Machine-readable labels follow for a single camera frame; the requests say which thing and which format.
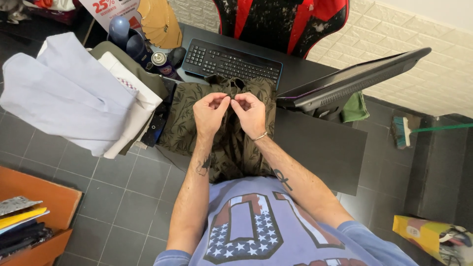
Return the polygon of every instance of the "silver bracelet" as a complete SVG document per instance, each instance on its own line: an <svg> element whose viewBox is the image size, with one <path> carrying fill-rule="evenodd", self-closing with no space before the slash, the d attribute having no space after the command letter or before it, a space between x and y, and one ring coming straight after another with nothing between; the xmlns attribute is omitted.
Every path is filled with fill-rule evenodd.
<svg viewBox="0 0 473 266"><path fill-rule="evenodd" d="M264 137L264 136L266 136L267 134L268 134L268 132L266 131L266 132L265 132L263 135L261 135L261 136L257 137L256 139L254 139L254 140L252 140L252 141L254 141L254 142L255 142L255 141L257 141L258 139L261 139L261 138L263 138L263 137Z"/></svg>

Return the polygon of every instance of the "blue t-shirt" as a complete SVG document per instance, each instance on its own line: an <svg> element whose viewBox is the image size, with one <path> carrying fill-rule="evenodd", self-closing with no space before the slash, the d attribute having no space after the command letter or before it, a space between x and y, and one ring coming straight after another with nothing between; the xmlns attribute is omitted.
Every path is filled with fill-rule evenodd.
<svg viewBox="0 0 473 266"><path fill-rule="evenodd" d="M356 221L316 222L270 177L210 186L208 226L194 255L163 251L154 266L416 266Z"/></svg>

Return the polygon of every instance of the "discount sign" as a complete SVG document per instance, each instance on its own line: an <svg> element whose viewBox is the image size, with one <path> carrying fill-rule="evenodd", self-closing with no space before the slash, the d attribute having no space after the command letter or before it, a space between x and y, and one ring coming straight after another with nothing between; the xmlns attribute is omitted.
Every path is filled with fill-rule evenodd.
<svg viewBox="0 0 473 266"><path fill-rule="evenodd" d="M123 16L130 22L131 28L141 31L141 15L137 11L140 0L79 1L107 32L110 20L115 16Z"/></svg>

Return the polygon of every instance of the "yellow folder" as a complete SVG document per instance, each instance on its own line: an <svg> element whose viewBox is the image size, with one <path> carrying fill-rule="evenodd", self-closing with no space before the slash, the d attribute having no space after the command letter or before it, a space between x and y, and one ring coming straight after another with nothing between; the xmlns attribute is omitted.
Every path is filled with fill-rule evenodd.
<svg viewBox="0 0 473 266"><path fill-rule="evenodd" d="M10 226L14 223L22 221L24 219L28 219L30 217L36 216L38 214L42 214L46 211L46 207L43 208L36 208L28 212L20 213L14 216L10 216L7 218L0 219L0 229Z"/></svg>

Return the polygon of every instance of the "black keyboard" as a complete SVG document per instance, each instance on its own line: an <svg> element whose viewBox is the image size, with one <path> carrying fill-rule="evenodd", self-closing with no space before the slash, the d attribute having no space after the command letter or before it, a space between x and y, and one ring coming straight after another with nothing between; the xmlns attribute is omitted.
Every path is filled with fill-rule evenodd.
<svg viewBox="0 0 473 266"><path fill-rule="evenodd" d="M282 64L218 44L192 39L182 68L204 77L212 74L243 80L264 77L277 85Z"/></svg>

